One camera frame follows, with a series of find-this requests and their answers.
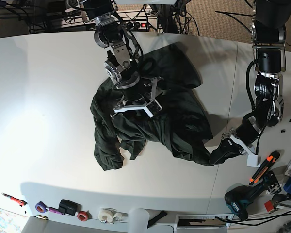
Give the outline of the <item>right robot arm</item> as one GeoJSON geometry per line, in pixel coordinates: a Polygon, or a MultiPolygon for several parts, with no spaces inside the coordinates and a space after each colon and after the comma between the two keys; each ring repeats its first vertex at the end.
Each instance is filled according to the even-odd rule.
{"type": "Polygon", "coordinates": [[[143,50],[128,24],[117,13],[113,0],[68,0],[70,8],[95,23],[94,41],[102,48],[110,48],[104,69],[113,83],[113,89],[122,93],[114,113],[143,110],[154,117],[162,110],[157,97],[162,93],[160,76],[148,76],[143,71],[147,64],[153,68],[153,59],[144,60],[143,50]]]}

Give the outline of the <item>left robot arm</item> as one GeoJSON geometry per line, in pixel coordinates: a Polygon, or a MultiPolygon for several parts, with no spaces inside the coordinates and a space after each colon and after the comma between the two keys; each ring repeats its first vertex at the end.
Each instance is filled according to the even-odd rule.
{"type": "Polygon", "coordinates": [[[282,73],[286,71],[286,22],[291,15],[291,0],[256,0],[252,4],[253,60],[249,63],[245,84],[251,112],[236,129],[222,135],[210,156],[213,165],[227,159],[247,155],[258,165],[258,145],[267,127],[282,120],[284,100],[282,73]]]}

